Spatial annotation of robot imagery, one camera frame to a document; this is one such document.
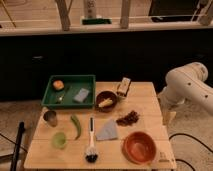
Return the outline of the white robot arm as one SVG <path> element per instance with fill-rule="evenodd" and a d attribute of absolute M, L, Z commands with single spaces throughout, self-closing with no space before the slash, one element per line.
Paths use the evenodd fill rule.
<path fill-rule="evenodd" d="M 174 68 L 166 74 L 166 86 L 158 94 L 164 125 L 170 124 L 176 116 L 173 108 L 183 104 L 186 99 L 213 115 L 213 87 L 205 84 L 207 78 L 207 67 L 200 62 Z"/>

